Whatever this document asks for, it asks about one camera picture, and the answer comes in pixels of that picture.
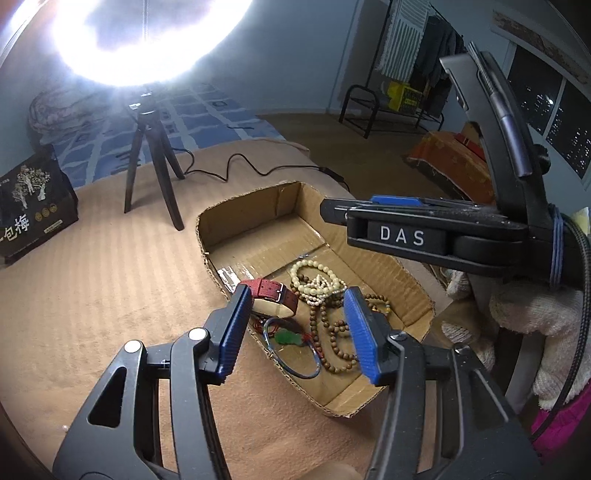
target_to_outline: white glove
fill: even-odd
[[[533,392],[540,407],[550,410],[569,373],[579,338],[583,294],[570,288],[552,293],[546,285],[515,281],[497,286],[491,297],[493,318],[509,330],[520,333],[541,332],[546,335],[544,356],[535,378]],[[591,378],[591,342],[566,398],[572,400]]]
[[[447,286],[447,295],[453,300],[463,300],[472,295],[472,286],[468,280],[468,275],[464,272],[454,270],[452,279]],[[479,319],[482,325],[473,323],[470,328],[466,325],[456,325],[451,322],[442,322],[441,331],[451,343],[465,343],[474,351],[478,359],[490,372],[495,366],[495,347],[494,338],[482,335],[482,331],[490,331],[485,328],[486,319]]]

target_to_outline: tree illustration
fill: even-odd
[[[12,197],[22,203],[22,207],[26,210],[28,208],[27,198],[25,196],[25,186],[23,183],[16,183],[12,191]]]
[[[27,195],[33,195],[37,190],[39,191],[37,200],[45,200],[45,189],[50,179],[51,176],[40,168],[29,168],[23,165],[20,173],[17,175],[12,196],[15,200],[21,202],[22,207],[26,209],[28,208]]]
[[[39,190],[39,195],[37,196],[37,200],[45,200],[45,186],[47,182],[50,180],[51,176],[42,171],[41,169],[31,170],[29,174],[29,179],[31,184],[35,190]]]
[[[21,167],[21,172],[17,175],[17,183],[21,183],[27,187],[28,194],[32,195],[35,190],[33,190],[33,183],[31,182],[30,174],[34,170],[32,168],[23,165]]]

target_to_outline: window frame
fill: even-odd
[[[505,60],[503,62],[502,71],[507,78],[509,77],[511,67],[513,66],[513,61],[515,59],[515,52],[517,51],[517,47],[521,47],[524,50],[527,50],[529,53],[531,53],[532,55],[535,55],[540,60],[547,63],[554,70],[556,70],[560,75],[562,75],[562,82],[560,84],[560,90],[558,91],[558,95],[556,97],[556,102],[554,103],[554,108],[553,108],[552,113],[550,115],[550,119],[548,120],[548,123],[546,124],[546,128],[544,130],[544,133],[541,135],[544,142],[546,142],[549,146],[552,147],[552,145],[550,145],[550,143],[548,142],[547,137],[548,137],[548,134],[550,133],[550,129],[552,128],[554,120],[556,119],[556,114],[558,112],[558,108],[560,107],[560,102],[562,101],[562,97],[564,95],[564,89],[566,87],[566,82],[570,82],[579,92],[581,92],[583,94],[583,96],[587,98],[587,100],[589,101],[590,104],[591,104],[591,93],[585,92],[584,88],[582,88],[582,85],[571,74],[569,74],[564,68],[562,68],[556,62],[554,62],[552,59],[548,58],[546,55],[544,55],[542,52],[540,52],[536,48],[532,47],[528,43],[526,43],[524,41],[520,41],[520,39],[517,39],[517,38],[515,40],[509,41],[509,46],[507,48]],[[554,147],[552,147],[552,149],[554,151],[556,151],[556,153],[558,155],[560,155],[560,153]],[[587,166],[587,170],[585,171],[583,178],[579,177],[579,175],[576,173],[576,171],[573,169],[573,167],[570,166],[570,164],[568,164],[568,165],[569,165],[569,168],[572,169],[573,173],[577,176],[577,178],[581,181],[583,188],[585,190],[587,190],[591,186],[591,163]]]

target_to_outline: watch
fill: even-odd
[[[288,318],[297,311],[298,298],[283,283],[266,278],[240,282],[252,293],[252,311],[265,317]]]

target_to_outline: tripod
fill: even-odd
[[[164,126],[160,120],[160,113],[152,97],[152,93],[145,93],[142,95],[142,103],[134,105],[138,111],[138,128],[135,131],[134,140],[131,144],[131,152],[129,154],[129,166],[127,168],[127,183],[125,186],[125,209],[128,213],[131,210],[131,198],[134,194],[135,172],[138,168],[139,151],[142,147],[144,136],[148,141],[150,148],[150,155],[154,163],[154,170],[156,177],[160,184],[162,196],[166,202],[166,207],[173,221],[174,227],[178,231],[184,230],[183,218],[178,211],[177,199],[174,196],[173,184],[170,181],[168,167],[166,161],[170,163],[174,174],[179,180],[185,178],[183,171],[173,148],[170,145],[170,140],[164,130]]]

